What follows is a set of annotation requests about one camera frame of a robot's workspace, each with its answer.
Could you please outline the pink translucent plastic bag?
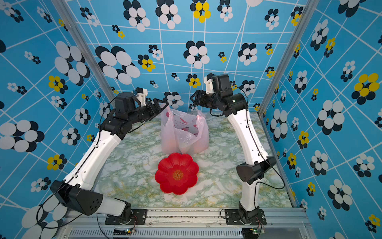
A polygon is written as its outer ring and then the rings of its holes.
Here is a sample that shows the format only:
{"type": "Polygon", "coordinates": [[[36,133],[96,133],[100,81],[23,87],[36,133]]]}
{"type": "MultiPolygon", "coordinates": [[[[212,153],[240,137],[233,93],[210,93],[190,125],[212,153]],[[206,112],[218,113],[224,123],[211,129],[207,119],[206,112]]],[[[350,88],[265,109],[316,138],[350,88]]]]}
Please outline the pink translucent plastic bag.
{"type": "Polygon", "coordinates": [[[161,113],[161,146],[165,154],[197,154],[209,147],[209,127],[201,111],[196,115],[166,107],[161,113]]]}

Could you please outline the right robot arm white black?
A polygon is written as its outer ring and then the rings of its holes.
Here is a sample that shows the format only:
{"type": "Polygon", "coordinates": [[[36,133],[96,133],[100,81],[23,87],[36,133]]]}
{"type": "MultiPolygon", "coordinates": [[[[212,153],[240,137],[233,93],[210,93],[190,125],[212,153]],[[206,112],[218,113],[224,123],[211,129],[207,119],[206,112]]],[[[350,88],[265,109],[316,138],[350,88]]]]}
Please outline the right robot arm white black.
{"type": "Polygon", "coordinates": [[[191,101],[196,106],[220,110],[233,126],[244,151],[245,162],[236,167],[242,180],[242,196],[238,214],[244,224],[261,219],[257,202],[260,184],[265,173],[276,164],[262,146],[251,121],[247,101],[243,94],[234,94],[229,76],[208,74],[204,77],[206,90],[197,90],[191,101]]]}

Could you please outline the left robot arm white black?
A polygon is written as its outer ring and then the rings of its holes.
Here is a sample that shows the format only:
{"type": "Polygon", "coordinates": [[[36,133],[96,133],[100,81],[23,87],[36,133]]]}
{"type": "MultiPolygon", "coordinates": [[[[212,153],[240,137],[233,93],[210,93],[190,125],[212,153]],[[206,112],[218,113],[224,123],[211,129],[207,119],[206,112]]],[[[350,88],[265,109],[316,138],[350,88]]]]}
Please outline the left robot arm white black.
{"type": "Polygon", "coordinates": [[[63,206],[87,216],[105,214],[124,223],[130,221],[130,203],[97,193],[93,187],[107,158],[133,132],[133,125],[153,120],[169,105],[159,99],[147,102],[146,95],[145,92],[120,93],[113,99],[115,107],[100,125],[91,147],[64,180],[51,185],[51,191],[63,206]]]}

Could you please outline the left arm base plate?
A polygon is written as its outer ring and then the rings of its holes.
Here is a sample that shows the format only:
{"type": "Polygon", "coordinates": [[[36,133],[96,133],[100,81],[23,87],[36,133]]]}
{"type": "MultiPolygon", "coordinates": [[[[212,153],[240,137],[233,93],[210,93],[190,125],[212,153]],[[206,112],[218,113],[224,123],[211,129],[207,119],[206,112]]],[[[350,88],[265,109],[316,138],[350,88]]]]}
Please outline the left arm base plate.
{"type": "Polygon", "coordinates": [[[106,225],[144,225],[147,218],[147,209],[128,209],[121,216],[107,215],[106,225]]]}

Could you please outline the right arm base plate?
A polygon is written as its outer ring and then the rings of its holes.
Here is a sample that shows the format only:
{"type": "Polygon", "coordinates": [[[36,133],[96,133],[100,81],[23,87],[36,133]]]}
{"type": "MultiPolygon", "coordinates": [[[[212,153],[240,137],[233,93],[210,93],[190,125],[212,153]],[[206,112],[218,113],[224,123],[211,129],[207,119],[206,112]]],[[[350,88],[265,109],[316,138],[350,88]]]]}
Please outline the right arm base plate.
{"type": "Polygon", "coordinates": [[[226,209],[225,217],[228,226],[265,226],[267,224],[265,213],[262,209],[255,209],[250,212],[243,209],[226,209]]]}

